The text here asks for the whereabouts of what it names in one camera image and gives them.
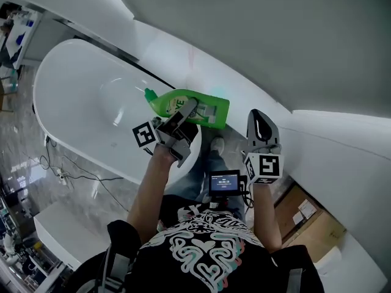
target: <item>white bathtub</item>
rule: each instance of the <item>white bathtub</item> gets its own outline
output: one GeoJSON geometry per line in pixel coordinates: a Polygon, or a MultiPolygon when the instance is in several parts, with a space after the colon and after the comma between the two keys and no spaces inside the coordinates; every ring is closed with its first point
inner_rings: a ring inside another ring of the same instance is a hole
{"type": "MultiPolygon", "coordinates": [[[[78,155],[139,184],[151,156],[140,149],[132,129],[156,114],[144,89],[158,95],[167,85],[83,40],[67,40],[41,63],[33,100],[38,122],[55,141],[78,155]]],[[[187,174],[199,155],[201,132],[191,155],[170,171],[169,184],[187,174]]],[[[148,148],[153,151],[155,144],[148,148]]]]}

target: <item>small screen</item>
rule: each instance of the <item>small screen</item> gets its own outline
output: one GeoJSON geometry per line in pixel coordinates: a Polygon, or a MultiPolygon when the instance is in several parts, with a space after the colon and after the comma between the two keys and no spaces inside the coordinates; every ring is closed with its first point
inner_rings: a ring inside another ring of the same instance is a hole
{"type": "Polygon", "coordinates": [[[211,176],[212,191],[238,190],[238,175],[213,175],[211,176]]]}

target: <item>green bottle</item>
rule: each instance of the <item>green bottle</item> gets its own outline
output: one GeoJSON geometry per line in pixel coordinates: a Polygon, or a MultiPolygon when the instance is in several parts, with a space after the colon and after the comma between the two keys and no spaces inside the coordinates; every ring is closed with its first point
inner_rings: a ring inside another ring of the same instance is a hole
{"type": "Polygon", "coordinates": [[[160,117],[170,117],[190,98],[197,99],[198,105],[186,121],[217,129],[225,127],[230,107],[229,100],[186,89],[175,89],[157,96],[153,90],[145,89],[145,99],[160,117]]]}

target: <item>forearm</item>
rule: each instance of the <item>forearm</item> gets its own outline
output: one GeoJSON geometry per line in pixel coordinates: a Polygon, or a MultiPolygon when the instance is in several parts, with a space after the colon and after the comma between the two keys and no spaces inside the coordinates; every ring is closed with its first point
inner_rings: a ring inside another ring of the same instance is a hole
{"type": "Polygon", "coordinates": [[[282,240],[269,186],[254,184],[254,233],[270,253],[281,249],[282,240]]]}
{"type": "Polygon", "coordinates": [[[148,242],[156,233],[164,188],[169,177],[170,164],[152,157],[128,215],[130,223],[140,235],[141,243],[148,242]]]}

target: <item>human hand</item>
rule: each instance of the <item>human hand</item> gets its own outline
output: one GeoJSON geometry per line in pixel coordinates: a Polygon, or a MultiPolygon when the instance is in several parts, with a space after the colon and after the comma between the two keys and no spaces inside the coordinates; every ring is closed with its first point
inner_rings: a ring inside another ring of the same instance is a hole
{"type": "Polygon", "coordinates": [[[172,156],[168,147],[157,144],[153,151],[152,160],[158,161],[160,164],[171,166],[177,159],[172,156]]]}

